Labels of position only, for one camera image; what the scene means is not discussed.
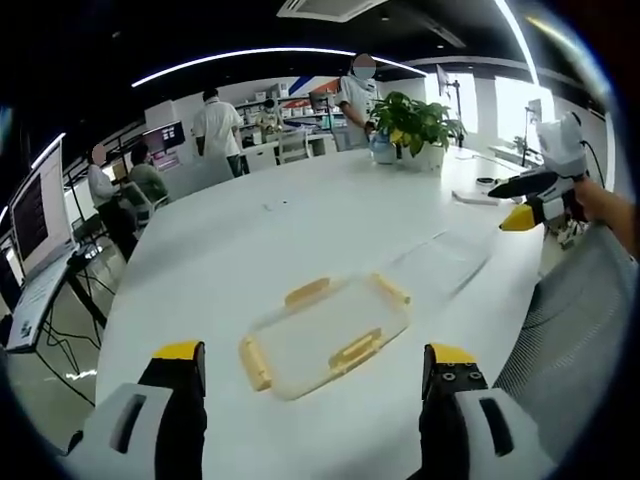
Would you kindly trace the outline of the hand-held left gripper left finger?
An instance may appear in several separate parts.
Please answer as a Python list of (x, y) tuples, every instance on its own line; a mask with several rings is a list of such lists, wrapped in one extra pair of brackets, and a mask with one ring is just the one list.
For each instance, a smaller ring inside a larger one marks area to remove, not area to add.
[(207, 413), (205, 344), (152, 354), (139, 380), (101, 402), (72, 438), (74, 479), (200, 479)]

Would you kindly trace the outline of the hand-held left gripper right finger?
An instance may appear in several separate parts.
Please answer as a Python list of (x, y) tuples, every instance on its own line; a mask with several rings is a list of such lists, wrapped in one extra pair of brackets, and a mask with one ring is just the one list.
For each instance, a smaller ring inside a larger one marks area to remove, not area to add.
[(463, 349), (424, 347), (421, 400), (421, 479), (545, 479), (554, 470), (534, 420), (489, 387)]

